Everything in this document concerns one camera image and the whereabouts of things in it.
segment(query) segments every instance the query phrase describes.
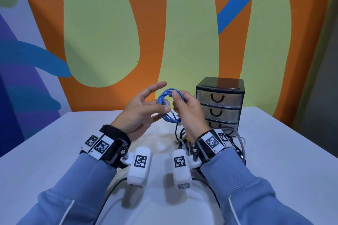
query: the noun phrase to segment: blue sleeve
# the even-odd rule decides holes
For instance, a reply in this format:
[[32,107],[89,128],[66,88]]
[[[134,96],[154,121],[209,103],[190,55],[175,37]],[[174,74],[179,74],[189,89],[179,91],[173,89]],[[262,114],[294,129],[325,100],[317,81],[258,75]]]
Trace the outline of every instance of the blue sleeve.
[[79,155],[52,188],[40,193],[38,203],[17,225],[92,225],[116,169],[90,155]]
[[283,205],[271,184],[254,176],[233,148],[218,153],[201,171],[215,191],[229,225],[312,224]]

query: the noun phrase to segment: painted mural wall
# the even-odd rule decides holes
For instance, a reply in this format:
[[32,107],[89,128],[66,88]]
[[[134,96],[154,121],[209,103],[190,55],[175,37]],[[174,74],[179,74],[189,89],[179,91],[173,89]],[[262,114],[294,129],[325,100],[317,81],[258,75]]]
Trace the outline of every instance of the painted mural wall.
[[243,78],[244,105],[291,126],[327,3],[0,0],[1,105],[27,139],[69,111],[121,110],[157,81],[194,94],[219,76]]

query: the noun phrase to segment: hand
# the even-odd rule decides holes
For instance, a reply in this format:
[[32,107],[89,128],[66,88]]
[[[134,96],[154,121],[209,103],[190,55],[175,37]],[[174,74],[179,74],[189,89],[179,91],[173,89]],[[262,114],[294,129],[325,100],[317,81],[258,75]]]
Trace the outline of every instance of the hand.
[[209,131],[210,127],[205,121],[199,101],[186,91],[180,92],[183,94],[187,104],[184,103],[179,93],[173,90],[171,94],[174,99],[174,111],[180,114],[186,135],[189,141],[195,144],[197,138]]
[[111,125],[125,132],[132,142],[136,141],[152,123],[162,118],[161,114],[171,112],[170,106],[158,104],[157,100],[145,100],[151,93],[166,85],[165,81],[158,82],[135,95]]

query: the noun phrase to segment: drawer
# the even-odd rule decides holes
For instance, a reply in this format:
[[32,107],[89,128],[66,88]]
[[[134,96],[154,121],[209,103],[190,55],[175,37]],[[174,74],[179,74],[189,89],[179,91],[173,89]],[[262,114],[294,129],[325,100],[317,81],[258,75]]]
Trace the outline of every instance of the drawer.
[[201,90],[196,90],[196,95],[201,104],[230,108],[240,108],[244,96],[243,94],[215,93]]
[[230,123],[237,123],[239,121],[240,110],[230,110],[205,105],[201,105],[201,108],[207,119]]
[[[228,126],[228,127],[231,127],[235,130],[238,130],[238,124],[227,124],[227,123],[221,123],[221,122],[217,122],[217,121],[211,121],[211,120],[208,120],[206,119],[206,121],[208,122],[208,125],[211,129],[218,129],[218,128],[221,128],[223,126]],[[229,128],[221,128],[223,130],[223,132],[225,134],[229,134],[231,132],[231,129]],[[234,132],[232,132],[230,134],[230,136],[235,136],[236,134]]]

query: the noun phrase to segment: table surface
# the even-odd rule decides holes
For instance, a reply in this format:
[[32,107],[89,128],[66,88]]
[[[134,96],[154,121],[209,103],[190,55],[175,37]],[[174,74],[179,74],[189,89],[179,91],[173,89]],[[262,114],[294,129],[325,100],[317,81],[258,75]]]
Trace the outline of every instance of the table surface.
[[[111,123],[120,111],[70,112],[0,158],[0,217],[12,225],[53,187],[76,160],[92,132]],[[181,193],[173,188],[170,152],[175,124],[160,120],[137,142],[153,151],[145,189],[121,183],[109,198],[101,224],[220,224],[213,195],[199,182]],[[269,180],[277,198],[314,224],[338,220],[338,159],[256,107],[243,108],[239,133],[246,139],[247,167]],[[128,168],[118,171],[116,180]]]

